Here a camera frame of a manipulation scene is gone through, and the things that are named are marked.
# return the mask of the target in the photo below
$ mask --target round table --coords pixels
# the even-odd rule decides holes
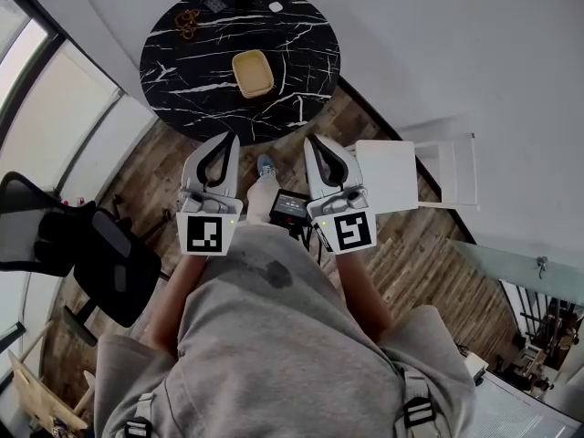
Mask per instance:
[[[326,18],[306,0],[254,0],[248,12],[222,0],[228,7],[218,14],[204,1],[182,0],[146,39],[141,84],[158,116],[199,141],[234,131],[248,145],[285,136],[317,115],[340,71],[339,43]],[[274,2],[283,6],[278,13],[269,8]],[[186,10],[201,12],[190,40],[175,23]],[[246,99],[232,59],[252,49],[266,55],[274,87]]]

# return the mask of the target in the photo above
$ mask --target floor plank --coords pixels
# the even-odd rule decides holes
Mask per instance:
[[[237,196],[244,200],[247,189],[256,180],[256,157],[262,152],[270,154],[280,170],[282,188],[308,193],[303,141],[310,132],[325,134],[345,146],[358,139],[386,138],[366,112],[347,93],[337,89],[326,108],[307,126],[278,141],[242,148]],[[125,211],[133,220],[133,231],[143,234],[159,219],[162,209],[175,212],[183,164],[197,146],[196,141],[158,122],[125,162],[100,205],[110,208],[111,196],[120,194],[125,200]],[[425,201],[436,200],[421,176],[418,185]],[[497,354],[512,349],[516,328],[506,297],[497,282],[478,274],[448,244],[448,239],[464,240],[448,212],[421,208],[378,216],[377,232],[377,247],[365,251],[364,256],[371,277],[396,321],[414,307],[432,304],[440,311],[454,340],[491,365],[495,364]],[[167,273],[173,271],[180,258],[176,234],[176,224],[172,222],[149,242],[162,258]],[[316,238],[310,252],[316,257]],[[324,252],[321,263],[338,287],[334,258]],[[59,290],[53,318],[60,318],[66,303],[79,309],[85,299],[69,277]],[[145,319],[134,327],[135,336],[144,331]],[[131,331],[117,326],[99,310],[88,326],[96,336]],[[96,351],[71,336],[63,323],[56,323],[44,350],[47,385],[69,405],[75,404],[85,390],[82,370],[95,371],[95,355]]]

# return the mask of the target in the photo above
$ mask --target strap buckle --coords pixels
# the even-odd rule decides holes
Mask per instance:
[[[426,422],[434,422],[436,412],[428,398],[417,397],[403,406],[403,422],[405,428],[412,428]]]
[[[144,417],[134,417],[133,419],[128,420],[124,428],[124,435],[126,438],[132,438],[134,436],[151,438],[151,433],[152,424]]]

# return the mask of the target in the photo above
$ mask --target black chair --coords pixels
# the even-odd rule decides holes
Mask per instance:
[[[89,301],[77,314],[65,307],[63,319],[90,346],[97,339],[84,325],[94,308],[128,328],[146,308],[161,265],[128,220],[95,203],[66,206],[17,172],[0,183],[0,270],[64,277],[74,267]]]
[[[113,209],[113,215],[116,216],[116,222],[119,226],[124,226],[127,229],[131,229],[131,219],[129,217],[121,217],[120,214],[120,204],[122,204],[123,198],[118,194],[114,194],[111,198],[111,207]],[[148,229],[144,234],[140,236],[142,242],[149,240],[154,234],[156,234],[160,229],[162,229],[166,223],[172,220],[172,214],[168,209],[163,209],[161,213],[160,220],[154,224],[150,229]]]

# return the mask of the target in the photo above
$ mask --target white chair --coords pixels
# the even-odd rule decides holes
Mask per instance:
[[[416,142],[414,149],[442,189],[439,203],[418,202],[419,206],[451,209],[473,206],[479,211],[474,133],[462,133],[443,141]]]
[[[347,148],[360,160],[367,203],[376,214],[418,207],[416,156],[410,141],[359,140]]]

